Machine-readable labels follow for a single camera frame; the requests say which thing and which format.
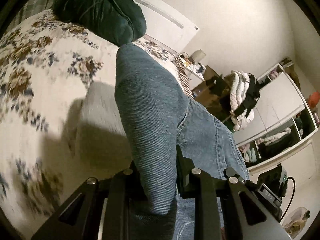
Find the white bed headboard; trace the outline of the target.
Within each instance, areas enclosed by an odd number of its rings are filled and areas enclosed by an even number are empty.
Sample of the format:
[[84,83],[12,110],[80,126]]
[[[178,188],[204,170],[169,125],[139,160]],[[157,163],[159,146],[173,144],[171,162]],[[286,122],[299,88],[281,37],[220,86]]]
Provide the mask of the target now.
[[146,35],[176,52],[182,52],[199,27],[162,0],[133,0],[144,14]]

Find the brown cardboard box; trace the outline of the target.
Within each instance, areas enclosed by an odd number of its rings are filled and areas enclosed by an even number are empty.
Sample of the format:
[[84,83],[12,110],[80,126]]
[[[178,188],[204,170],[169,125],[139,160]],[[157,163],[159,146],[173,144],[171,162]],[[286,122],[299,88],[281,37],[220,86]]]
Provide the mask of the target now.
[[194,100],[219,120],[227,118],[230,110],[230,82],[210,66],[206,66],[203,77],[204,81],[192,90]]

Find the white puffer jacket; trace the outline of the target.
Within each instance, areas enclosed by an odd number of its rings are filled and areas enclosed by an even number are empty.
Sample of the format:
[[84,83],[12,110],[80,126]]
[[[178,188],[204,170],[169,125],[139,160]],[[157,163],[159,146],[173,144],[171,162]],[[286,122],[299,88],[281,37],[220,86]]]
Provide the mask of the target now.
[[254,119],[253,110],[244,110],[238,117],[235,116],[235,111],[243,103],[246,97],[246,93],[249,89],[249,74],[232,70],[230,74],[232,80],[230,90],[230,106],[231,106],[231,121],[234,124],[233,131],[237,132],[248,126],[248,124]]

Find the blue denim jeans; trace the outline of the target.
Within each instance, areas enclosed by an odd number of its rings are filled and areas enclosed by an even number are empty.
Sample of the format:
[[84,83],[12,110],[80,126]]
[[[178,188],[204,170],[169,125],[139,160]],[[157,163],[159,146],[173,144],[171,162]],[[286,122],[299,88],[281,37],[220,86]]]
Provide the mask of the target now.
[[248,179],[231,131],[132,43],[117,52],[115,100],[144,190],[132,204],[132,239],[193,239],[195,201],[176,194],[176,151],[214,178],[232,167]]

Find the white wardrobe shelf unit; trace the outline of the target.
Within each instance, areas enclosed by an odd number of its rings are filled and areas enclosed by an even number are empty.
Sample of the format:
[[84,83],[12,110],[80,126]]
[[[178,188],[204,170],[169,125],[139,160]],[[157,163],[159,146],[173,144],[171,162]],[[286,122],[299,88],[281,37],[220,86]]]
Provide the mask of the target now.
[[294,62],[285,58],[258,78],[260,98],[253,109],[254,119],[234,133],[238,147],[249,145],[257,159],[248,163],[250,175],[282,164],[287,172],[293,161],[314,159],[310,146],[318,128],[311,110],[292,78]]

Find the dark green velvet pillow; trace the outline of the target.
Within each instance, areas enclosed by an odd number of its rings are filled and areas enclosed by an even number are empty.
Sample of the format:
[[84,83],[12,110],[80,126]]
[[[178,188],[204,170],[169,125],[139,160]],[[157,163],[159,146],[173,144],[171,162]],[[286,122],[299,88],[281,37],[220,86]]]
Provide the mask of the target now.
[[79,24],[118,47],[147,30],[142,9],[133,0],[55,0],[53,12],[60,21]]

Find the grey table lamp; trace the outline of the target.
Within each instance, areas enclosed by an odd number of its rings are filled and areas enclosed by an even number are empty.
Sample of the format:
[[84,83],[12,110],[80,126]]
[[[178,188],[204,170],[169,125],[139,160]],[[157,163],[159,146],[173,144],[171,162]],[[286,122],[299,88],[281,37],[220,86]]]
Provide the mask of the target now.
[[192,58],[194,63],[199,63],[201,60],[203,60],[206,57],[206,53],[202,49],[199,49],[193,52],[190,57]]

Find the black garment on chair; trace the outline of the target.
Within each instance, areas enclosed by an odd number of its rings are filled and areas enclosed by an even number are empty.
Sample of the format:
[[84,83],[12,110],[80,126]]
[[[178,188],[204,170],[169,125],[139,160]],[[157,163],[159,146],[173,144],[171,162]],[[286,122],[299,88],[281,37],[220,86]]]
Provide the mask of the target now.
[[246,97],[240,106],[234,111],[236,117],[246,111],[245,117],[249,116],[251,110],[256,106],[260,98],[260,84],[254,75],[249,74],[249,87],[246,92]]

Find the floral white bed blanket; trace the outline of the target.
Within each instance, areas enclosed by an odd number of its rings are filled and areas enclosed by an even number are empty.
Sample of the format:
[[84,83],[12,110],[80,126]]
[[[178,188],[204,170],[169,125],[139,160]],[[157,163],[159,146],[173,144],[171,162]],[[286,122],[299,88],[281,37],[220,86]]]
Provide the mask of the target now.
[[114,99],[117,51],[52,10],[1,38],[1,209],[22,239],[86,178],[130,164]]

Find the clear plastic trash bag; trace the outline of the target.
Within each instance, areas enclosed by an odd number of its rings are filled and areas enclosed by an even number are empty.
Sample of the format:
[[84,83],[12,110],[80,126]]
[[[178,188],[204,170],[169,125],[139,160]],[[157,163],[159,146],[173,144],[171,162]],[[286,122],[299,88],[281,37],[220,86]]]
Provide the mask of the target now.
[[305,207],[298,207],[285,218],[282,227],[291,239],[294,239],[303,230],[309,218],[310,211]]

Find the white nightstand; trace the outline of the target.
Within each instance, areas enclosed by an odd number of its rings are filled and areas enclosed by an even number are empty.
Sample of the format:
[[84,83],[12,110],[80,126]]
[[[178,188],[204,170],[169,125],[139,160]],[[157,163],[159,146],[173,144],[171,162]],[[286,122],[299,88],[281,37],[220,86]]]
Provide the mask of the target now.
[[178,58],[182,61],[184,72],[189,81],[189,87],[193,90],[204,81],[203,73],[206,68],[201,63],[192,63],[185,56],[186,54],[180,54]]

